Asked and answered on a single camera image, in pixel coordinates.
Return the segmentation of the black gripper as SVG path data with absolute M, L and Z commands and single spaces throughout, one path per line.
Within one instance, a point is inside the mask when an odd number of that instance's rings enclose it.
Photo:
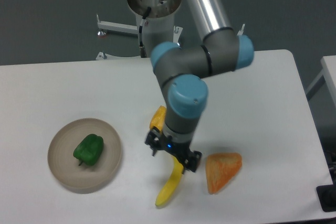
M 157 151 L 164 150 L 183 165 L 182 173 L 185 171 L 195 173 L 200 165 L 202 153 L 190 150 L 192 136 L 175 132 L 160 133 L 158 129 L 151 129 L 146 136 L 145 144 L 152 150 L 152 156 L 155 156 Z

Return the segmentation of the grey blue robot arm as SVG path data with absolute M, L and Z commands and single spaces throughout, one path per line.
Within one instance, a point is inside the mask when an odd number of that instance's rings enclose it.
M 206 107 L 204 78 L 249 66 L 254 59 L 251 40 L 232 29 L 220 0 L 187 0 L 202 44 L 182 49 L 173 41 L 166 19 L 181 0 L 127 0 L 139 16 L 140 55 L 149 57 L 167 106 L 163 129 L 154 127 L 145 143 L 152 151 L 173 155 L 185 170 L 196 171 L 201 153 L 190 144 Z

